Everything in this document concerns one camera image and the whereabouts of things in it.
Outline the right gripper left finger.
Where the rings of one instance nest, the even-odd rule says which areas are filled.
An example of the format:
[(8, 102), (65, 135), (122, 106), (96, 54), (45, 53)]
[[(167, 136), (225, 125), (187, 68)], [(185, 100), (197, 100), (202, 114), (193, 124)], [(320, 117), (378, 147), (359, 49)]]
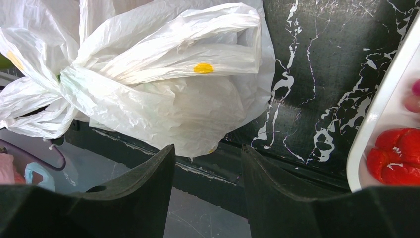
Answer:
[(0, 188), (3, 238), (161, 238), (175, 169), (175, 148), (86, 192), (62, 195), (33, 185)]

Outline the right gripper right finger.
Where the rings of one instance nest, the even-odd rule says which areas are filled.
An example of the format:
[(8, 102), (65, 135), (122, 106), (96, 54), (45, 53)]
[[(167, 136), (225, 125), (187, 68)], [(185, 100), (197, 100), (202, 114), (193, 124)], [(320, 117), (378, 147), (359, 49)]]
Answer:
[(374, 186), (335, 194), (289, 173), (249, 145), (241, 152), (254, 238), (417, 238), (420, 190)]

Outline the white plastic grocery bag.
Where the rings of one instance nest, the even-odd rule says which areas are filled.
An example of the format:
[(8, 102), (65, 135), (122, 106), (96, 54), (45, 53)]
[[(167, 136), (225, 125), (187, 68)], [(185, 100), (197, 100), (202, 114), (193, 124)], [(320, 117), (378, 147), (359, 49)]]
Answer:
[(1, 128), (55, 139), (80, 120), (184, 157), (260, 116), (275, 72), (261, 0), (3, 0), (0, 51), (24, 75)]

